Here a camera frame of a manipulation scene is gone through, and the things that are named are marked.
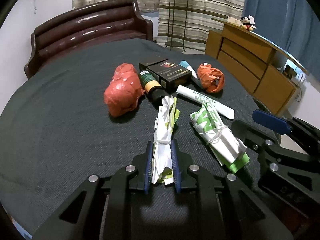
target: brown leather sofa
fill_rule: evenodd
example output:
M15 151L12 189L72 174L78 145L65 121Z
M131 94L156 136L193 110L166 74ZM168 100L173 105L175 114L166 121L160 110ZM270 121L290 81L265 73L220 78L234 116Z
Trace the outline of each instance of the brown leather sofa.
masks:
M71 51L94 44L140 38L152 41L152 21L142 18L136 0L109 0L61 14L35 29L27 78Z

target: dark fabric table cover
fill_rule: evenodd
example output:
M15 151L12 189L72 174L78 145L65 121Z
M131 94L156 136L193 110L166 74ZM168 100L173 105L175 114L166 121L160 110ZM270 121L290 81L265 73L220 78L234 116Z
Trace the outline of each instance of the dark fabric table cover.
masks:
M143 97L136 111L119 118L108 114L103 92L114 69L151 54L186 60L196 70L207 62L225 74L222 92L212 94L235 110L240 119L272 135L252 120L257 109L251 96L219 63L206 55L171 52L146 40L115 41L74 52L46 65L12 96L0 117L0 200L6 210L33 234L45 219L90 174L114 174L145 152L153 138L158 110ZM187 87L195 89L192 84ZM189 115L200 105L178 97L180 117L173 137L194 163L226 176L209 148L196 135ZM221 116L230 127L231 120ZM237 173L257 189L260 166L257 154ZM174 187L158 185L148 196L132 200L132 239L195 239L194 195L175 196Z

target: cardboard box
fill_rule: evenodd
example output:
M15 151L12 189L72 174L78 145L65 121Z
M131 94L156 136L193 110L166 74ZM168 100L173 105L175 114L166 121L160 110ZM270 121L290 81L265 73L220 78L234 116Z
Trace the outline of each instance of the cardboard box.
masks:
M153 56L139 62L140 71L149 70L155 79L168 92L174 91L191 78L191 71L182 67L175 60Z

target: metal plant stand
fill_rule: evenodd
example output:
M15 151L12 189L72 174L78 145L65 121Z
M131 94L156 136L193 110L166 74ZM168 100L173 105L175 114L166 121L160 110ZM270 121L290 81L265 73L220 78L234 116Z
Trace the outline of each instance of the metal plant stand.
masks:
M172 49L172 47L174 48L178 48L178 47L182 47L184 51L186 51L184 49L184 39L186 36L186 25L187 25L187 15L188 15L188 5L189 5L189 0L187 0L187 8L186 8L186 20L184 23L184 32L183 32L183 43L179 42L179 41L172 41L173 38L173 25L174 25L174 11L175 11L175 6L176 6L176 0L173 0L173 15L172 15L172 29L171 29L171 41L169 41L169 26L170 26L170 9L171 9L171 0L169 0L169 17L168 17L168 39L167 42L165 43L166 47L170 47L170 50Z

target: red plastic bag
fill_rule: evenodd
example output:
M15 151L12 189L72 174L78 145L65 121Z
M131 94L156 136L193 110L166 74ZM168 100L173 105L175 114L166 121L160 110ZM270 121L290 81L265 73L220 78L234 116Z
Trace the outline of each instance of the red plastic bag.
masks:
M112 81L104 92L104 102L108 105L109 113L118 117L134 110L143 94L136 69L132 64L123 63L116 68Z
M210 64L201 64L197 71L201 85L209 93L217 93L224 87L224 74Z

